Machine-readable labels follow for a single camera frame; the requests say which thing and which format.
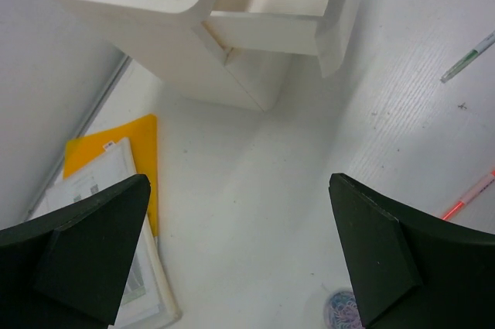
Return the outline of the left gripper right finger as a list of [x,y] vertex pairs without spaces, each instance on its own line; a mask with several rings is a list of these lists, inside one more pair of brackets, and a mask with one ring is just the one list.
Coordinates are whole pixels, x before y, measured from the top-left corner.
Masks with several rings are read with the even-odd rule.
[[329,197],[365,328],[492,328],[494,236],[385,197],[344,173]]

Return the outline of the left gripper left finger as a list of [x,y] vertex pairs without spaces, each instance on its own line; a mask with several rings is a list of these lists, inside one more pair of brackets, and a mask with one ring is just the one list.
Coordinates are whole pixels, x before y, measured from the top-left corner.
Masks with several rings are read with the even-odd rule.
[[151,186],[136,174],[1,231],[3,328],[115,323]]

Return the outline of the orange pen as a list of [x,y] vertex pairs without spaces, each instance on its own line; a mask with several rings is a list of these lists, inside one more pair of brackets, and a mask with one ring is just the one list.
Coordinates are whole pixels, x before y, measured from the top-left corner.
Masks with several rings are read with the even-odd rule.
[[475,200],[492,183],[494,183],[494,170],[478,180],[467,192],[462,195],[442,216],[442,220],[448,221],[457,215],[466,205]]

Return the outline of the green pen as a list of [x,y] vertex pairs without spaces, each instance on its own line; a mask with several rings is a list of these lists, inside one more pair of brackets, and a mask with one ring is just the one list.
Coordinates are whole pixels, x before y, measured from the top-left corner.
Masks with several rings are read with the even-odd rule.
[[484,53],[494,44],[494,32],[485,37],[475,47],[473,47],[466,55],[451,66],[441,77],[440,81],[446,83],[453,79],[458,73],[469,66],[479,55]]

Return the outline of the white drawer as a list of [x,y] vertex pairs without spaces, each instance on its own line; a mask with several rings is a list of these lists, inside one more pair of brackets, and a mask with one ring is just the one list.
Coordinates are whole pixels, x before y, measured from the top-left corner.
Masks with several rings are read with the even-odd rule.
[[207,28],[221,45],[315,56],[323,77],[345,57],[360,0],[216,0]]

